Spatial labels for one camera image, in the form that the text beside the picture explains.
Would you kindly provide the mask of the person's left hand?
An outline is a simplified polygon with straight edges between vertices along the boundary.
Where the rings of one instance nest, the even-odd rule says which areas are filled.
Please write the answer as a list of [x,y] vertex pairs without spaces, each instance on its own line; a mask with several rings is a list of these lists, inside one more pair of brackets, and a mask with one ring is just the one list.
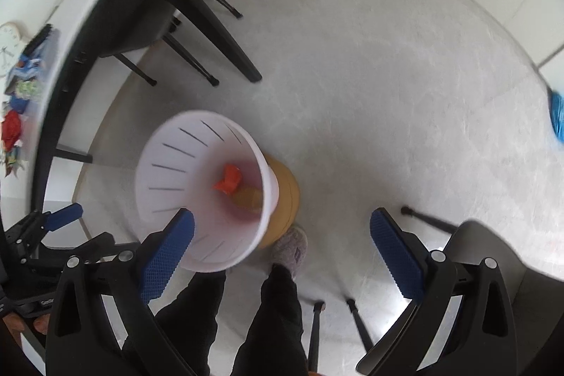
[[1,357],[13,354],[15,348],[22,348],[22,336],[29,334],[33,349],[44,359],[50,318],[51,314],[47,313],[24,319],[13,312],[1,318]]

